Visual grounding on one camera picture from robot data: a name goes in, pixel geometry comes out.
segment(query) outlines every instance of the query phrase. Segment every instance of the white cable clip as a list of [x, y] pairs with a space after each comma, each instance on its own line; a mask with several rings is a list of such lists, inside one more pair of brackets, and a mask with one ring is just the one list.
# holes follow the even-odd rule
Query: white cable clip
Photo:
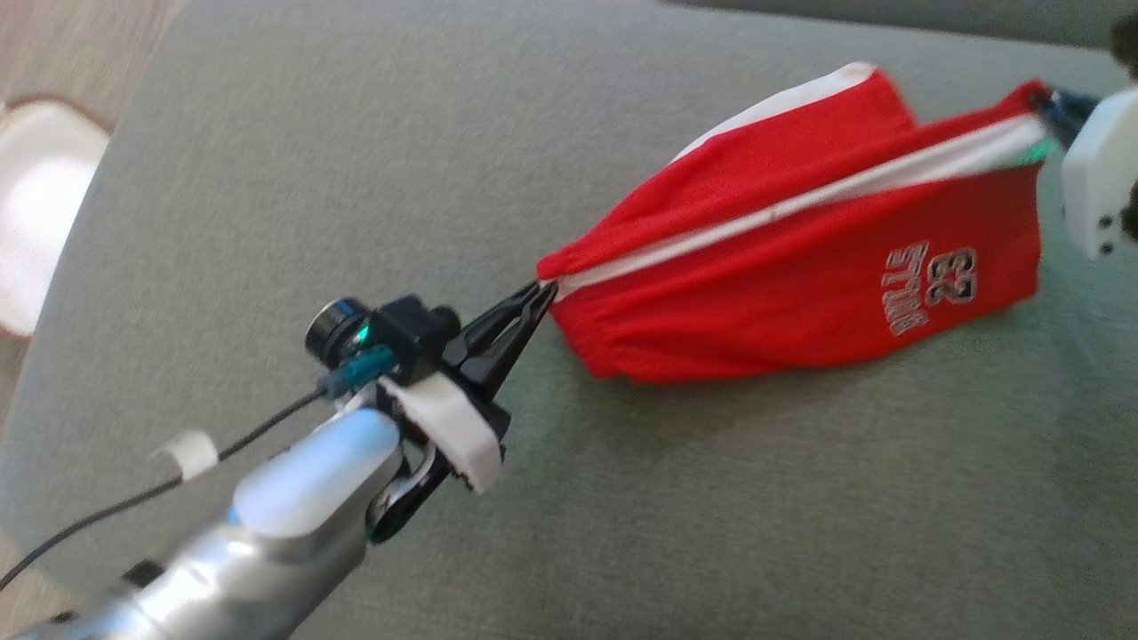
[[150, 456], [170, 453], [174, 462], [182, 469], [182, 482], [190, 481], [208, 471], [217, 465], [217, 448], [203, 430], [191, 429], [170, 438]]

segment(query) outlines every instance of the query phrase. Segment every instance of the wooden floor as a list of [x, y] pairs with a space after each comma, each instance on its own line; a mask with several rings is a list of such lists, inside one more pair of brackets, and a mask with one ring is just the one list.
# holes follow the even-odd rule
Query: wooden floor
[[[185, 1], [0, 0], [0, 102], [56, 97], [113, 129]], [[0, 334], [0, 416], [8, 413], [26, 348], [25, 340]], [[0, 523], [0, 571], [18, 558]], [[73, 604], [30, 571], [0, 593], [0, 638]]]

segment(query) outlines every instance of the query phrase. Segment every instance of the camera lens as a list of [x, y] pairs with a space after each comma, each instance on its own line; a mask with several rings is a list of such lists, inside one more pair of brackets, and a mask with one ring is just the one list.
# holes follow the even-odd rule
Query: camera lens
[[354, 297], [332, 301], [313, 318], [304, 347], [324, 367], [335, 369], [363, 344], [371, 310]]

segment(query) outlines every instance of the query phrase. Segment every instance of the gray sofa cushion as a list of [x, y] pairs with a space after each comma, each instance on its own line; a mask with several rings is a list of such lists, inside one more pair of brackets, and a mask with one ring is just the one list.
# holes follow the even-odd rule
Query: gray sofa cushion
[[[464, 314], [531, 278], [711, 125], [866, 59], [916, 112], [1104, 55], [642, 1], [199, 0], [162, 42], [65, 253], [0, 459], [31, 545], [308, 388], [328, 300]], [[1066, 243], [1054, 167], [1040, 295], [859, 367], [644, 388], [591, 379], [550, 323], [502, 402], [503, 482], [448, 483], [300, 638], [1121, 637], [1135, 254]], [[93, 594], [223, 508], [327, 416], [44, 560]]]
[[1111, 46], [1111, 24], [1138, 9], [1133, 0], [670, 0], [1078, 47]]

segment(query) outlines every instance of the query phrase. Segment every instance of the robotic arm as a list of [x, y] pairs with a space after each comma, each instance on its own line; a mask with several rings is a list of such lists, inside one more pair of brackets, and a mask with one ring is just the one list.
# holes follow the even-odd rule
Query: robotic arm
[[305, 344], [331, 369], [322, 387], [339, 411], [246, 476], [167, 560], [127, 571], [104, 606], [10, 640], [288, 638], [447, 476], [476, 493], [497, 479], [510, 415], [494, 396], [555, 293], [533, 282], [461, 330], [414, 296], [329, 304]]

